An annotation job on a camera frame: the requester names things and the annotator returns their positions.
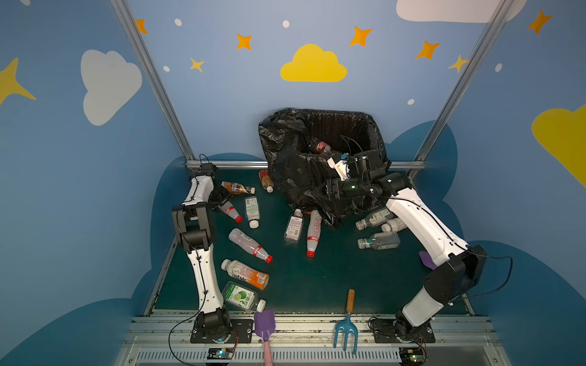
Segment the orange juice bottle white cap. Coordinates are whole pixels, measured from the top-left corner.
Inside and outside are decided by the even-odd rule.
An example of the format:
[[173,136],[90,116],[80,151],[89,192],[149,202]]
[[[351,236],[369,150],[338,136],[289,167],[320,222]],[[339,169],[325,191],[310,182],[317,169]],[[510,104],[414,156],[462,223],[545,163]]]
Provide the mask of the orange juice bottle white cap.
[[237,260],[224,259],[221,263],[221,269],[226,271],[230,277],[246,282],[261,291],[264,291],[269,283],[268,274],[250,268]]

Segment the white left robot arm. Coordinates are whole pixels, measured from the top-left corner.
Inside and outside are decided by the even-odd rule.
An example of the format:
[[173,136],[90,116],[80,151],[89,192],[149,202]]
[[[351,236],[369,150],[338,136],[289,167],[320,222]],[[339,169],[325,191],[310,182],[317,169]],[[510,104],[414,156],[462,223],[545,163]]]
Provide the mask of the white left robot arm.
[[214,343],[225,343],[232,332],[230,317],[218,285],[214,263],[214,236],[208,203],[215,189],[213,172],[191,178],[186,199],[172,209],[172,222],[178,245],[186,253],[198,291],[195,331]]

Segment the red label yellow cap bottle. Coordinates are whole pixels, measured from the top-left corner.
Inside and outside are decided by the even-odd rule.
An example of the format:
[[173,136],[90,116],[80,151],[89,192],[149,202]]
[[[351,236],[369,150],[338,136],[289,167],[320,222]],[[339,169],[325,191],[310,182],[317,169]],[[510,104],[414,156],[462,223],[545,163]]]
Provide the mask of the red label yellow cap bottle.
[[318,155],[330,155],[332,153],[332,148],[328,143],[318,141],[313,146],[313,151],[316,152]]

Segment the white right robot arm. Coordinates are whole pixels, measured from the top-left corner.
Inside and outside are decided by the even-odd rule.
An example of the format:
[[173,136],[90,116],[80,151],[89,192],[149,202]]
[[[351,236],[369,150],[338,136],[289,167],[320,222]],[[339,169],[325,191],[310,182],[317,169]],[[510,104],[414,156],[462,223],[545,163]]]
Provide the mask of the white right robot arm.
[[339,203],[361,196],[386,199],[385,206],[400,218],[424,246],[436,268],[426,275],[421,290],[396,314],[395,335],[411,339],[446,305],[474,288],[485,265],[486,251],[470,247],[424,204],[401,173],[390,173],[379,158],[333,156],[328,166],[337,177],[325,183],[329,200]]

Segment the white orange label bottle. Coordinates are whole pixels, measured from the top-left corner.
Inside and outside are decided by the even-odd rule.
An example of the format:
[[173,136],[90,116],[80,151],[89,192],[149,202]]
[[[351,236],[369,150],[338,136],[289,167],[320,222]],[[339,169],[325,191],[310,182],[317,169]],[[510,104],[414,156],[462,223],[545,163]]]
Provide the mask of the white orange label bottle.
[[398,233],[405,229],[407,229],[407,225],[399,217],[390,219],[382,225],[382,231],[385,233]]

